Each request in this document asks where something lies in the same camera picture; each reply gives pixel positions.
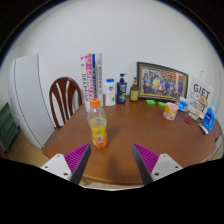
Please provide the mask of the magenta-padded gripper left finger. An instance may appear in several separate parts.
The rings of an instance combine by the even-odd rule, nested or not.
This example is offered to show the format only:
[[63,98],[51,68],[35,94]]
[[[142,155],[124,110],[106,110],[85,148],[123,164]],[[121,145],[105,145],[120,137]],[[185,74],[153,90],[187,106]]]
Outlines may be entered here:
[[65,155],[54,155],[47,163],[42,166],[42,169],[74,184],[79,184],[90,154],[91,144],[87,143]]

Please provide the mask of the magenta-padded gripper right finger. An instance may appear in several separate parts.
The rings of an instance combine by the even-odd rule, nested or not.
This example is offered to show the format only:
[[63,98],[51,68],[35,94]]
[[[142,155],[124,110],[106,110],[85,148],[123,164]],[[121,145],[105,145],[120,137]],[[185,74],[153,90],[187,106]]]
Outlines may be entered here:
[[144,185],[182,169],[168,154],[157,154],[136,143],[132,144],[132,154]]

